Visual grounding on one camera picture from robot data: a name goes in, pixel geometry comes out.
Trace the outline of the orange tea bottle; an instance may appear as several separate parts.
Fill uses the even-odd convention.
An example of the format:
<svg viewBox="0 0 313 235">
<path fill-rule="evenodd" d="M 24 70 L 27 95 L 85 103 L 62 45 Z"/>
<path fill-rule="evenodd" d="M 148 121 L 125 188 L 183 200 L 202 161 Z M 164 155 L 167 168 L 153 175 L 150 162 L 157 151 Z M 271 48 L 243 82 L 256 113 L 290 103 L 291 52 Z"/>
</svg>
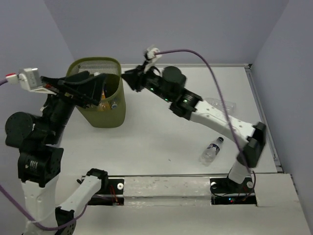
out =
<svg viewBox="0 0 313 235">
<path fill-rule="evenodd" d="M 102 95 L 101 95 L 101 101 L 99 105 L 97 106 L 97 111 L 107 111 L 112 110 L 117 107 L 116 98 L 112 98 L 109 101 L 105 101 L 106 98 L 110 98 L 114 95 L 114 93 L 117 90 L 117 83 L 116 78 L 114 74 L 106 74 L 106 81 L 102 88 Z"/>
</svg>

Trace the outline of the clear plastic bottle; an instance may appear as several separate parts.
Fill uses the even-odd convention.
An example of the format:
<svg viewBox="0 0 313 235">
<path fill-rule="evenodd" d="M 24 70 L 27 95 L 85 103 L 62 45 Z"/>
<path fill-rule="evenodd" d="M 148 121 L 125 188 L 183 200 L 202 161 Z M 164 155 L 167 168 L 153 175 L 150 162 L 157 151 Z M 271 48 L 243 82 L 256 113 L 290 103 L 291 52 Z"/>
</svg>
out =
<svg viewBox="0 0 313 235">
<path fill-rule="evenodd" d="M 222 104 L 222 101 L 220 99 L 207 97 L 204 100 L 207 101 L 213 107 L 219 109 L 220 111 L 224 111 L 223 104 Z M 225 104 L 226 110 L 227 110 L 229 115 L 235 114 L 236 109 L 237 109 L 236 103 L 224 101 L 224 104 Z"/>
</svg>

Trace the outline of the pepsi label small bottle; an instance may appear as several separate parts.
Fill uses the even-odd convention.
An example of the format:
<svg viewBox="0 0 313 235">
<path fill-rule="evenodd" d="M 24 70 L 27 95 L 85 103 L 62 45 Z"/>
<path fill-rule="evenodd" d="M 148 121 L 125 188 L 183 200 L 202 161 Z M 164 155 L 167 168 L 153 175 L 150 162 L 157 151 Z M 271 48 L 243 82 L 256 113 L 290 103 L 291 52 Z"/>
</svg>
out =
<svg viewBox="0 0 313 235">
<path fill-rule="evenodd" d="M 204 166 L 209 166 L 214 162 L 218 153 L 220 152 L 224 139 L 223 137 L 218 137 L 212 141 L 209 146 L 203 151 L 199 160 Z"/>
</svg>

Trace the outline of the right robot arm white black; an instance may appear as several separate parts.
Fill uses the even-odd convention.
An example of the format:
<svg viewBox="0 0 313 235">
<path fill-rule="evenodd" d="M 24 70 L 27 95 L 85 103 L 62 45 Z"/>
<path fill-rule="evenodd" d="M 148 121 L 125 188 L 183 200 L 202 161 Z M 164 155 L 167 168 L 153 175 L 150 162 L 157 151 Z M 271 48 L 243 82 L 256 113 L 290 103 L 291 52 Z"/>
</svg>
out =
<svg viewBox="0 0 313 235">
<path fill-rule="evenodd" d="M 154 66 L 146 69 L 140 65 L 125 71 L 121 77 L 133 91 L 147 89 L 169 102 L 169 109 L 178 117 L 204 125 L 233 141 L 239 153 L 225 186 L 231 192 L 238 191 L 262 155 L 266 145 L 266 125 L 238 120 L 213 107 L 200 95 L 185 88 L 187 78 L 177 67 L 167 66 L 160 74 L 157 71 Z"/>
</svg>

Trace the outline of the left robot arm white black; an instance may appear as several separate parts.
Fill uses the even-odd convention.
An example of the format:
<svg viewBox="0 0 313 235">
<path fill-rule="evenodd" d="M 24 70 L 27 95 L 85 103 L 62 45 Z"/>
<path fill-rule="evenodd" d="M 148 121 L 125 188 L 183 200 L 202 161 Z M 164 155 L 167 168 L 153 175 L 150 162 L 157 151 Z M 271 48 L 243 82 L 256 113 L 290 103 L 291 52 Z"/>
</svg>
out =
<svg viewBox="0 0 313 235">
<path fill-rule="evenodd" d="M 77 220 L 96 193 L 108 189 L 108 173 L 89 170 L 77 190 L 62 204 L 55 204 L 56 185 L 64 153 L 57 148 L 76 106 L 98 105 L 106 76 L 87 71 L 62 78 L 40 76 L 36 68 L 8 74 L 6 81 L 29 92 L 47 94 L 41 115 L 12 114 L 5 124 L 7 146 L 19 150 L 18 177 L 22 184 L 26 235 L 71 235 Z"/>
</svg>

